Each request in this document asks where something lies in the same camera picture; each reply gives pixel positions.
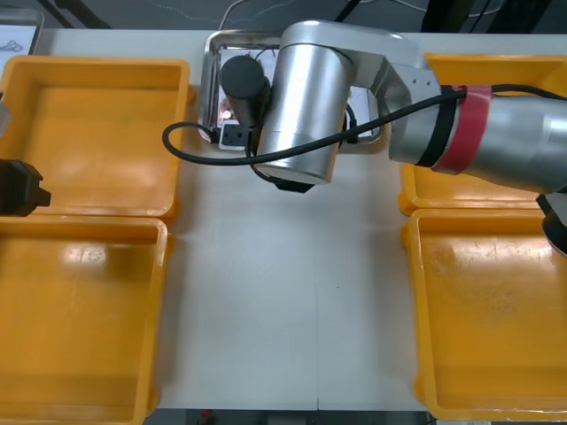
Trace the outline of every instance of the yellow bin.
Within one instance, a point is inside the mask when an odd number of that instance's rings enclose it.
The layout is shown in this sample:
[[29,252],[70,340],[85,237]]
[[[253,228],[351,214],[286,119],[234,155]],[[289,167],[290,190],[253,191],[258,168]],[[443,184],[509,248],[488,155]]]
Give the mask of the yellow bin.
[[[565,56],[426,56],[441,84],[528,84],[567,96]],[[407,215],[418,208],[538,208],[534,193],[468,175],[434,173],[428,168],[405,165],[401,179],[399,206]]]
[[446,421],[567,421],[567,258],[537,211],[414,212],[416,396]]
[[[170,217],[179,160],[161,142],[185,120],[182,60],[12,58],[2,78],[14,115],[0,158],[37,168],[51,206],[36,213]],[[182,132],[171,135],[181,148]]]
[[166,265],[157,219],[0,219],[0,423],[142,424]]

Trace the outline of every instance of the tray rim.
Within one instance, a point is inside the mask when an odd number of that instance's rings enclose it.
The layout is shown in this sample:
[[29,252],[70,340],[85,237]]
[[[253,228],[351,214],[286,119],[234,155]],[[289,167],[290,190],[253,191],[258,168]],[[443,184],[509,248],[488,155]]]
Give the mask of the tray rim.
[[[179,68],[180,76],[176,89],[175,113],[172,122],[186,119],[189,101],[192,93],[189,84],[190,65],[183,59],[168,58],[89,58],[89,57],[63,57],[63,56],[15,56],[10,58],[4,68],[0,80],[0,91],[7,91],[14,68],[19,63],[54,64],[54,65],[93,65],[93,66],[164,66]],[[170,136],[171,143],[178,149],[183,146],[183,131],[176,131]],[[169,181],[162,187],[170,188],[167,204],[160,208],[142,208],[128,206],[50,206],[39,208],[35,214],[41,215],[100,215],[100,216],[127,216],[127,217],[155,217],[164,220],[175,215],[175,201],[181,161],[172,156],[170,161],[173,172]]]
[[[153,388],[154,368],[156,362],[159,320],[165,280],[167,272],[167,260],[169,253],[173,250],[173,239],[167,231],[166,224],[157,218],[152,217],[91,217],[91,216],[55,216],[34,214],[26,218],[0,217],[0,226],[3,224],[23,223],[25,224],[45,224],[50,226],[65,226],[67,224],[83,224],[86,226],[116,226],[122,228],[143,227],[155,228],[158,232],[155,239],[155,252],[151,269],[150,287],[148,292],[148,305],[144,322],[144,337],[140,350],[140,367],[138,368],[136,395],[132,405],[132,418],[128,423],[141,425],[145,418],[151,413],[151,407],[157,405],[153,398],[157,397],[157,392]],[[23,406],[33,406],[34,404],[22,404]],[[10,421],[11,418],[0,418],[0,421]],[[109,421],[85,421],[85,424],[94,425],[110,424],[116,422]]]
[[542,220],[541,211],[537,210],[494,210],[494,209],[420,209],[415,211],[401,230],[402,244],[408,255],[408,268],[413,290],[417,377],[414,385],[416,398],[430,409],[433,416],[443,421],[566,421],[567,408],[562,411],[536,411],[511,409],[446,409],[437,401],[437,385],[433,372],[433,352],[429,305],[425,291],[425,274],[422,257],[422,238],[420,220]]

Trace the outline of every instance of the white tabletop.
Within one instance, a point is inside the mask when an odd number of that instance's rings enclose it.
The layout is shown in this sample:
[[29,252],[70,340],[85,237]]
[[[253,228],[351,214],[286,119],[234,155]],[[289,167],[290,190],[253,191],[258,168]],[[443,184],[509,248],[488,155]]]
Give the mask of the white tabletop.
[[[211,33],[45,30],[37,53],[183,58],[197,85]],[[407,36],[426,51],[567,54],[564,35]],[[184,164],[159,406],[423,410],[412,392],[399,191],[385,150],[339,155],[333,183],[306,195],[277,191],[247,167]]]

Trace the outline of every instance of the cable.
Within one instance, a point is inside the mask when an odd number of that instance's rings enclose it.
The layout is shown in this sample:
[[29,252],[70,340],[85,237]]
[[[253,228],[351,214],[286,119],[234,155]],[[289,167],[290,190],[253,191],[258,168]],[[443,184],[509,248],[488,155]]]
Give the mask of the cable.
[[478,22],[480,22],[480,20],[482,19],[483,16],[485,16],[486,13],[486,9],[488,9],[488,5],[490,4],[491,0],[486,0],[485,5],[482,7],[482,10],[480,11],[480,13],[478,14],[477,18],[475,19],[474,23],[472,24],[472,27],[470,27],[469,30],[469,34],[472,33],[475,28],[478,25]]
[[338,16],[335,18],[335,22],[342,22],[343,20],[345,20],[345,18],[351,14],[351,12],[354,10],[356,6],[358,6],[358,3],[360,2],[361,0],[351,0],[350,2],[348,2],[343,8],[343,10],[340,11]]
[[[556,93],[552,93],[544,89],[539,89],[532,86],[525,86],[523,84],[497,84],[492,86],[492,88],[493,88],[493,93],[516,91],[522,93],[529,93],[539,97],[546,97],[555,100],[567,101],[567,97],[559,96]],[[460,90],[460,91],[455,91],[453,93],[446,93],[435,97],[430,97],[429,99],[425,99],[422,100],[421,102],[417,102],[416,104],[411,104],[409,106],[400,108],[398,111],[388,113],[383,117],[369,121],[366,124],[361,124],[358,127],[350,128],[341,133],[337,133],[335,135],[329,135],[327,137],[324,137],[323,139],[315,140],[313,142],[302,144],[300,146],[294,146],[284,151],[266,153],[263,155],[258,155],[257,157],[253,157],[253,158],[199,157],[196,155],[191,155],[190,153],[180,151],[177,148],[175,148],[174,145],[171,144],[171,142],[169,141],[169,135],[171,134],[172,131],[178,128],[185,128],[185,127],[200,128],[207,135],[209,135],[209,137],[211,137],[212,140],[214,139],[214,133],[211,129],[202,126],[196,122],[181,121],[167,126],[166,129],[163,131],[163,134],[161,136],[161,141],[163,142],[166,149],[172,155],[178,157],[179,159],[183,159],[184,161],[193,162],[195,164],[202,164],[205,166],[250,166],[255,164],[265,164],[267,162],[279,161],[281,159],[295,157],[303,153],[308,153],[311,151],[316,151],[317,149],[331,146],[332,144],[335,143],[340,143],[343,140],[348,140],[349,137],[352,137],[354,135],[359,135],[361,133],[371,130],[372,128],[382,127],[384,124],[406,117],[414,112],[421,111],[422,109],[435,106],[436,104],[440,104],[442,102],[453,102],[455,100],[463,99],[466,96],[467,96],[466,91]]]
[[[349,104],[346,104],[346,114],[348,115],[348,127],[355,128],[357,125],[356,116],[354,115],[353,108],[351,108],[351,105]],[[346,142],[350,144],[357,144],[358,136],[354,135],[353,137],[346,139]]]
[[[411,4],[411,3],[404,2],[403,0],[391,0],[391,1],[394,2],[394,3],[397,3],[397,4],[402,4],[402,5],[409,7],[410,9],[413,9],[415,11],[427,12],[427,9],[424,9],[423,7],[419,7],[419,6],[416,6],[416,5]],[[492,9],[491,11],[487,11],[487,12],[485,12],[485,16],[490,15],[491,13],[496,13],[499,10],[500,10],[500,7],[497,7],[496,9]],[[472,14],[469,15],[469,18],[476,18],[478,16],[480,16],[480,13],[472,13]]]
[[[245,155],[246,155],[247,158],[252,157],[252,138],[251,137],[248,137],[248,142],[246,142]],[[277,177],[272,177],[270,175],[266,175],[266,174],[262,173],[262,171],[260,171],[258,168],[256,168],[255,165],[250,164],[250,168],[252,169],[252,171],[254,171],[254,174],[256,174],[258,177],[260,177],[264,182],[273,183],[273,184],[281,184],[281,183],[286,182],[286,180],[278,179]]]
[[274,52],[274,49],[272,49],[271,47],[265,47],[264,49],[260,50],[258,53],[256,53],[256,56],[254,57],[254,60],[258,60],[258,58],[260,57],[260,55],[265,52],[266,50],[272,50],[272,55],[274,55],[274,58],[276,57],[276,53]]
[[238,6],[239,4],[242,4],[244,2],[247,2],[248,0],[236,0],[236,2],[234,2],[233,4],[231,4],[227,10],[224,12],[224,15],[222,16],[221,19],[221,24],[219,25],[219,31],[222,30],[222,27],[224,27],[224,23],[227,21],[227,18],[229,17],[229,13],[230,11],[232,11],[232,9],[234,9],[236,6]]
[[49,0],[37,0],[37,3],[42,6],[53,18],[57,20],[63,28],[74,28],[73,24],[67,20],[65,16],[55,7]]

